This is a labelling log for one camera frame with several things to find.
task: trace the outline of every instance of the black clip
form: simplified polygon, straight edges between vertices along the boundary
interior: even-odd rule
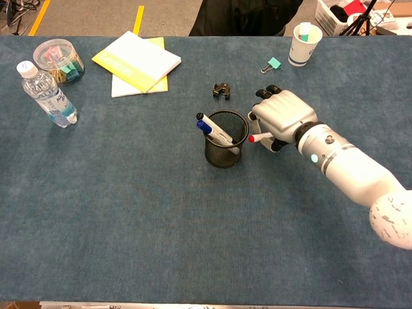
[[[225,100],[230,98],[230,86],[225,82],[222,82],[220,85],[215,84],[213,88],[213,97],[220,96],[220,93],[223,93]]]

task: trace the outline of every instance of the mesh pen holder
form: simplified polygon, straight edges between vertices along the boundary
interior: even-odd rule
[[[249,134],[249,125],[245,117],[235,111],[216,111],[210,114],[209,118],[233,138],[233,145],[223,146],[209,135],[203,134],[206,160],[222,169],[232,167],[241,158],[242,145]]]

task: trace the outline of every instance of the marker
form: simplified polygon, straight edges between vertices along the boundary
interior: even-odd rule
[[[310,23],[300,23],[299,24],[299,34],[298,38],[302,40],[303,42],[307,42],[309,39],[309,33],[310,33]]]
[[[249,136],[249,142],[257,143],[257,142],[260,142],[263,138],[271,138],[271,137],[273,137],[271,132],[253,134]]]
[[[222,146],[233,146],[232,142],[229,142],[222,134],[215,132],[212,127],[206,124],[203,120],[199,120],[196,124],[205,134],[209,135],[213,140],[217,141]],[[237,147],[228,148],[235,155],[239,154],[240,149]]]
[[[220,126],[218,126],[213,121],[211,121],[211,119],[208,116],[206,116],[205,114],[197,113],[196,114],[196,119],[197,120],[202,120],[209,127],[212,127],[215,132],[221,133],[229,142],[233,142],[233,138],[229,134],[224,132],[224,130]]]

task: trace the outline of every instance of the robotic hand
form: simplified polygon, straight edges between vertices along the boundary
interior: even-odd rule
[[[269,86],[248,114],[256,135],[268,150],[295,144],[321,172],[355,203],[370,208],[370,223],[379,238],[412,249],[412,191],[385,167],[317,121],[313,108],[288,90]],[[260,125],[269,132],[261,133]]]

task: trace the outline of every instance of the binder clip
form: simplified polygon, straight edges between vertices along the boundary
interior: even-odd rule
[[[222,82],[220,85],[215,84],[213,87],[213,97],[218,97],[220,94],[223,94],[225,100],[230,99],[230,86],[225,82]]]
[[[275,57],[270,58],[268,63],[269,63],[269,65],[266,68],[261,69],[260,73],[266,74],[270,70],[272,70],[272,69],[277,70],[282,66],[282,64]]]

